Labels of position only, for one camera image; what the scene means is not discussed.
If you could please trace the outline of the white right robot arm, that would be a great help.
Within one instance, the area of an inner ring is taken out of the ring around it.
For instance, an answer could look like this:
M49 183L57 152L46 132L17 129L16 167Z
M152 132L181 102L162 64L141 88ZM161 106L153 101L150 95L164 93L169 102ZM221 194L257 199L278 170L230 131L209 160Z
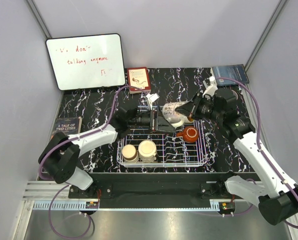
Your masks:
M247 159L262 182L259 186L229 173L216 185L219 197L236 195L250 202L273 226L298 213L298 184L264 147L250 120L238 114L237 99L230 89L218 89L209 99L197 92L175 111L193 120L215 121L221 134Z

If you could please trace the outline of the floral iridescent white mug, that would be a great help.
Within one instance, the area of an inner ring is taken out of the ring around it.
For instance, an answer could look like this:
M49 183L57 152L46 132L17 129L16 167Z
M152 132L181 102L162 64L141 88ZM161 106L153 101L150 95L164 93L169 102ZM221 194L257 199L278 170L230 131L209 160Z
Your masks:
M176 108L186 104L186 101L169 102L162 107L162 114L164 118L174 127L178 128L184 124L189 124L192 121L183 114L176 112Z

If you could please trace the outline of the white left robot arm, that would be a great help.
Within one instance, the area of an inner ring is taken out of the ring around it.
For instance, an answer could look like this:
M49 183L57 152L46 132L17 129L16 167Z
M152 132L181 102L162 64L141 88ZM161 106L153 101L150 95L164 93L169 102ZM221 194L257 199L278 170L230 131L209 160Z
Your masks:
M75 186L84 197L92 198L97 186L91 175L77 166L78 159L86 152L121 140L131 127L160 133L176 131L159 107L140 111L138 107L121 106L98 128L73 135L55 133L38 159L39 167L57 184Z

